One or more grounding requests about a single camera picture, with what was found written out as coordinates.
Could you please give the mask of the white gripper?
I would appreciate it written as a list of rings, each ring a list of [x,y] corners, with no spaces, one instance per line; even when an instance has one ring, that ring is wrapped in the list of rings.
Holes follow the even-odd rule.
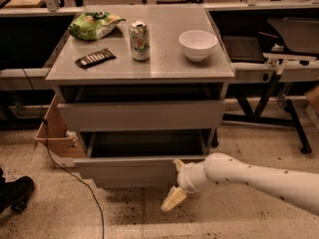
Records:
[[[162,211],[171,211],[186,199],[187,193],[200,192],[208,185],[204,162],[184,163],[179,159],[173,161],[177,170],[176,182],[161,205]]]

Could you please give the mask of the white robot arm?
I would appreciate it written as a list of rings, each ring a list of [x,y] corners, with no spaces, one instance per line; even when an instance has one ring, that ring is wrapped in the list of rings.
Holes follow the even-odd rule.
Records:
[[[171,211],[191,193],[212,184],[240,183],[285,201],[312,214],[319,214],[319,174],[256,166],[224,153],[210,154],[204,161],[173,161],[177,186],[173,186],[161,210]]]

